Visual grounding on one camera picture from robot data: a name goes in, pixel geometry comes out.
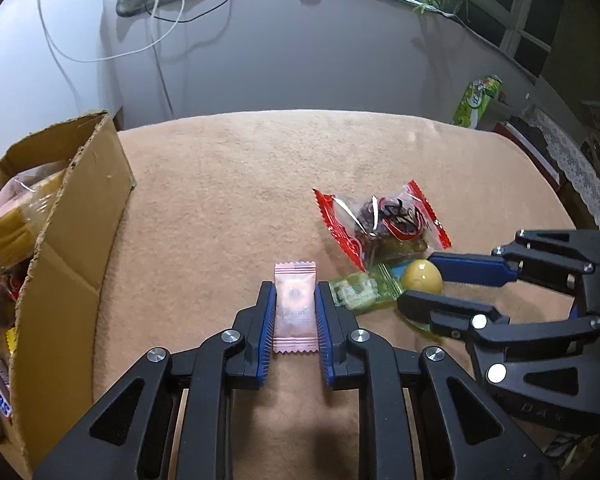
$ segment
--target cardboard box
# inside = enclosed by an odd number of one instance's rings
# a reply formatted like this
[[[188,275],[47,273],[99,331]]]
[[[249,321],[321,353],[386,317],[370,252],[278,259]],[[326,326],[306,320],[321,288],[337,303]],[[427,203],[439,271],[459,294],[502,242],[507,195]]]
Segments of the cardboard box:
[[[102,280],[135,180],[106,112],[31,134],[0,160],[0,190],[14,175],[71,160],[36,241],[16,304],[10,359],[11,424],[0,444],[24,478],[93,403],[93,343]],[[0,352],[7,356],[6,342]]]

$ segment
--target packaged bread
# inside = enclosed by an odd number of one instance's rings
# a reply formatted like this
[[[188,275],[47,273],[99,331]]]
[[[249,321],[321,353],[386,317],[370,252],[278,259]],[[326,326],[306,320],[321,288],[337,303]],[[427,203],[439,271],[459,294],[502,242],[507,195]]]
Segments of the packaged bread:
[[[52,162],[24,171],[0,190],[0,272],[33,254],[67,165]]]

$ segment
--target red package edge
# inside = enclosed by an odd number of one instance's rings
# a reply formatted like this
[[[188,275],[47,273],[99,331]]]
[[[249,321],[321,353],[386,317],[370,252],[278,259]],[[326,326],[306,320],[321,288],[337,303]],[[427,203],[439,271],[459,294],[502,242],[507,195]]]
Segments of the red package edge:
[[[356,267],[364,272],[365,267],[362,264],[362,247],[360,246],[360,242],[347,235],[344,226],[336,219],[333,213],[333,195],[325,195],[317,189],[314,189],[314,195],[322,214],[322,220],[327,229],[329,229],[331,236],[333,236],[345,254],[351,258]]]
[[[435,211],[433,211],[429,200],[427,200],[427,198],[424,196],[420,186],[418,186],[415,180],[410,180],[408,186],[413,191],[413,194],[422,202],[424,209],[426,209],[427,214],[433,221],[433,225],[436,227],[436,232],[438,233],[438,238],[440,239],[440,245],[442,245],[442,248],[448,249],[451,247],[451,240],[449,239],[449,236],[446,234],[445,229],[442,227],[442,224],[438,220]]]

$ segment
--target beige tablecloth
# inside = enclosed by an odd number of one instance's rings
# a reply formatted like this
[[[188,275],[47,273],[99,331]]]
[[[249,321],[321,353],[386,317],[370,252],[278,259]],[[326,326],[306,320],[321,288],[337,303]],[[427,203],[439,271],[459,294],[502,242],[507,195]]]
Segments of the beige tablecloth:
[[[350,195],[415,178],[453,251],[489,253],[517,229],[570,228],[549,185],[501,136],[421,118],[279,111],[198,117],[121,133],[138,180],[110,257],[94,357],[99,398],[146,350],[198,346],[253,304],[276,262],[315,260],[320,280],[355,269],[312,188]],[[512,322],[565,318],[570,300],[533,285],[449,285]],[[429,345],[393,309],[359,317],[394,346]],[[465,368],[461,344],[444,347]],[[357,478],[355,392],[328,392],[316,354],[275,355],[234,406],[236,479]],[[536,440],[546,440],[533,430]]]

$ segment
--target white cable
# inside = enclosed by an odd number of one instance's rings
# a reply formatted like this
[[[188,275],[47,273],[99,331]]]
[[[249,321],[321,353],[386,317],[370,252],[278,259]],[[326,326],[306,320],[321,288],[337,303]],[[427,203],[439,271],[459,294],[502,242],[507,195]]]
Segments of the white cable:
[[[58,46],[56,45],[56,43],[54,42],[54,40],[51,38],[51,35],[49,34],[48,29],[46,28],[45,19],[42,15],[42,3],[40,0],[37,0],[37,1],[38,1],[38,14],[40,16],[40,23],[42,23],[42,29],[45,32],[45,37],[48,39],[49,43],[56,50],[56,52],[58,54],[60,54],[60,56],[64,57],[65,59],[68,59],[69,61],[75,61],[76,63],[98,63],[101,61],[108,61],[109,59],[116,59],[118,57],[130,56],[131,54],[138,54],[139,52],[144,52],[145,50],[150,49],[152,46],[155,46],[158,43],[160,43],[164,38],[166,38],[169,35],[169,33],[176,27],[176,25],[180,21],[180,18],[182,17],[182,13],[184,12],[184,1],[185,0],[182,0],[182,3],[180,5],[180,12],[178,13],[178,17],[176,18],[175,22],[173,22],[173,25],[171,25],[171,28],[169,30],[167,30],[167,32],[165,32],[160,38],[158,38],[158,40],[155,40],[153,43],[148,44],[147,46],[138,48],[137,50],[132,50],[130,52],[123,52],[122,54],[116,54],[115,56],[100,57],[100,58],[96,58],[96,59],[75,59],[75,57],[68,56],[62,50],[60,50],[58,48]],[[154,10],[152,12],[152,17],[151,17],[152,21],[155,20],[155,9],[157,8],[157,6],[158,6],[158,0],[155,0]]]

